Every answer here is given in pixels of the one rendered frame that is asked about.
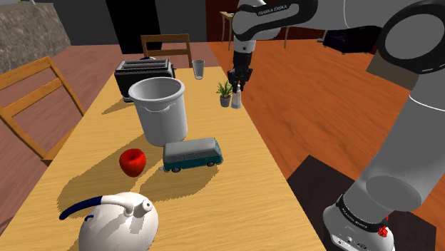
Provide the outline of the small grey shaker bottle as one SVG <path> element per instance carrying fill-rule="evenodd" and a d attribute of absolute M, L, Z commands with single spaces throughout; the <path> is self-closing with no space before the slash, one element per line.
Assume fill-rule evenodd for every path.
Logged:
<path fill-rule="evenodd" d="M 231 108 L 239 109 L 242 106 L 241 102 L 241 90 L 240 90 L 240 84 L 237 85 L 237 90 L 232 94 L 232 101 L 231 101 Z"/>

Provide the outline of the wooden dining table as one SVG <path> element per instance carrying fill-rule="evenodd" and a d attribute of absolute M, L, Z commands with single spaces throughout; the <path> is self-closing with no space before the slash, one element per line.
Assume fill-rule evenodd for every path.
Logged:
<path fill-rule="evenodd" d="M 132 191 L 153 201 L 159 228 L 149 251 L 324 251 L 305 212 L 247 111 L 223 108 L 216 95 L 226 76 L 208 67 L 202 80 L 182 68 L 189 139 L 215 138 L 223 162 L 165 173 L 163 150 L 143 135 L 136 109 L 109 78 L 52 164 L 0 235 L 0 251 L 77 251 L 86 210 L 65 220 L 79 201 Z M 121 154 L 143 151 L 135 178 Z"/>

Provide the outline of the small green potted plant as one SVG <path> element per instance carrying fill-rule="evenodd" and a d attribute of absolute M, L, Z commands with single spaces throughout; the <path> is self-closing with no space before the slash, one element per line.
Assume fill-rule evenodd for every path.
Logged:
<path fill-rule="evenodd" d="M 224 82 L 224 84 L 219 83 L 216 93 L 220 95 L 220 105 L 223 108 L 227 108 L 230 105 L 232 94 L 232 85 L 229 81 Z"/>

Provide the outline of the large white pot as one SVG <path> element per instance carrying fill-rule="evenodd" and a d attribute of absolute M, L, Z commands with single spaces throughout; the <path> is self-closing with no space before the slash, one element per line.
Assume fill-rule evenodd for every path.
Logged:
<path fill-rule="evenodd" d="M 170 77 L 144 79 L 129 88 L 145 139 L 151 145 L 162 147 L 186 137 L 184 92 L 185 85 Z"/>

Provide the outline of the dark robot stand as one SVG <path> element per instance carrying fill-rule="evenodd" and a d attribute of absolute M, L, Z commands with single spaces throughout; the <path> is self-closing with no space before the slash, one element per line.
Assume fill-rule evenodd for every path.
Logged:
<path fill-rule="evenodd" d="M 308 155 L 287 179 L 326 251 L 344 251 L 332 243 L 322 213 L 354 182 L 341 172 Z M 389 216 L 396 251 L 435 251 L 436 227 L 410 212 Z"/>

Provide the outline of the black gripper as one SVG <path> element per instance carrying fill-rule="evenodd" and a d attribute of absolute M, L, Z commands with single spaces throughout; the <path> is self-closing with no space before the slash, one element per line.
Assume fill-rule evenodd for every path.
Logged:
<path fill-rule="evenodd" d="M 233 54 L 233 69 L 227 72 L 227 79 L 232 86 L 232 92 L 237 92 L 240 78 L 240 90 L 244 91 L 245 84 L 250 80 L 252 69 L 250 68 L 252 53 L 235 51 Z"/>

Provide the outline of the clear drinking glass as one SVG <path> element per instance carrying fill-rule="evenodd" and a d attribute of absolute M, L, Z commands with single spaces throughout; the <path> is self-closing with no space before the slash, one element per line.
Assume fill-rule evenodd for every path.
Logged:
<path fill-rule="evenodd" d="M 204 60 L 197 59 L 192 61 L 194 77 L 197 80 L 201 80 L 203 78 L 205 62 Z"/>

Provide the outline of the red apple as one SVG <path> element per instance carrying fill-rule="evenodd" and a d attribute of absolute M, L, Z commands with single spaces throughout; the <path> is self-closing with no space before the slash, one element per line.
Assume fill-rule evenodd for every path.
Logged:
<path fill-rule="evenodd" d="M 146 157 L 142 150 L 131 148 L 121 154 L 119 164 L 121 170 L 126 175 L 135 178 L 143 172 L 146 165 Z"/>

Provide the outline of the small wooden side table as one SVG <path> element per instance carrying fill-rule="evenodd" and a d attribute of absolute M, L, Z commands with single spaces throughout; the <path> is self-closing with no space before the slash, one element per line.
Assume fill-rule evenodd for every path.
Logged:
<path fill-rule="evenodd" d="M 232 33 L 232 18 L 234 16 L 234 13 L 228 13 L 226 11 L 220 11 L 220 14 L 222 16 L 222 39 L 221 39 L 221 43 L 224 41 L 225 39 L 225 28 L 226 28 L 226 21 L 228 22 L 228 46 L 227 49 L 230 51 L 231 45 L 232 45 L 232 39 L 233 39 L 233 33 Z M 285 28 L 285 36 L 284 36 L 284 48 L 287 47 L 287 39 L 288 39 L 288 33 L 289 33 L 290 28 L 286 27 Z"/>

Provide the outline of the black toaster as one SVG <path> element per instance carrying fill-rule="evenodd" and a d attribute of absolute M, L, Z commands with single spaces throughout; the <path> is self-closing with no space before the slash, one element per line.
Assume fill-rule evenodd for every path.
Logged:
<path fill-rule="evenodd" d="M 175 70 L 176 67 L 166 58 L 146 57 L 139 60 L 121 61 L 114 71 L 114 76 L 123 101 L 132 103 L 128 90 L 134 83 L 154 77 L 175 78 Z"/>

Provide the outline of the wooden chair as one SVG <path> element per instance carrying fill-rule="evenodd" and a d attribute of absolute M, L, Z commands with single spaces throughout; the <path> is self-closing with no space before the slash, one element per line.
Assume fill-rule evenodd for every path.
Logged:
<path fill-rule="evenodd" d="M 190 68 L 193 67 L 189 34 L 141 35 L 140 39 L 141 39 L 141 43 L 142 43 L 142 47 L 143 47 L 143 54 L 145 57 L 187 55 L 188 56 L 188 65 Z M 185 42 L 186 48 L 167 49 L 167 50 L 162 50 L 162 49 L 148 50 L 148 48 L 147 48 L 148 42 Z"/>
<path fill-rule="evenodd" d="M 56 67 L 55 63 L 49 56 L 45 56 L 36 61 L 32 61 L 26 65 L 20 66 L 6 73 L 0 74 L 0 91 L 8 88 L 20 81 L 23 81 L 37 73 L 40 73 L 50 68 L 55 78 L 48 83 L 42 85 L 36 90 L 26 94 L 18 100 L 3 107 L 0 106 L 0 119 L 9 128 L 9 130 L 30 150 L 32 150 L 46 166 L 50 166 L 53 159 L 57 156 L 64 143 L 68 140 L 69 136 L 74 131 L 74 128 L 70 129 L 59 142 L 57 142 L 50 151 L 45 151 L 31 136 L 26 133 L 23 128 L 14 120 L 14 116 L 18 115 L 22 111 L 26 110 L 33 104 L 37 103 L 41 99 L 47 97 L 50 93 L 53 93 L 57 89 L 63 87 L 67 94 L 70 96 L 74 105 L 81 116 L 86 113 L 85 108 L 81 105 L 77 95 L 74 93 L 72 87 L 68 84 L 67 80 L 63 77 L 62 73 Z"/>

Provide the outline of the grey stone counter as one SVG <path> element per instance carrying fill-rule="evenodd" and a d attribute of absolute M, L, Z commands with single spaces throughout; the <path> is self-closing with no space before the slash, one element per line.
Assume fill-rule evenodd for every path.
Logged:
<path fill-rule="evenodd" d="M 0 74 L 70 46 L 52 3 L 0 5 Z"/>

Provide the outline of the teal and grey toy van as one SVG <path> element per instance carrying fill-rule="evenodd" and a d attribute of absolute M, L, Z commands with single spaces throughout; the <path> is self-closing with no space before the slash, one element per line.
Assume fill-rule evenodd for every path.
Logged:
<path fill-rule="evenodd" d="M 167 143 L 163 147 L 164 172 L 178 173 L 181 170 L 200 166 L 213 167 L 223 162 L 220 146 L 215 138 L 184 140 Z"/>

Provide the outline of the dark low furniture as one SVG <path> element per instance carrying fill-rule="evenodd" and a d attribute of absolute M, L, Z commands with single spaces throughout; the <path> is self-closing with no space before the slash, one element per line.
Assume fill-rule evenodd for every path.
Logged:
<path fill-rule="evenodd" d="M 317 39 L 324 47 L 330 47 L 342 54 L 371 53 L 375 54 L 376 42 L 382 28 L 378 26 L 361 26 L 342 30 L 328 30 Z"/>

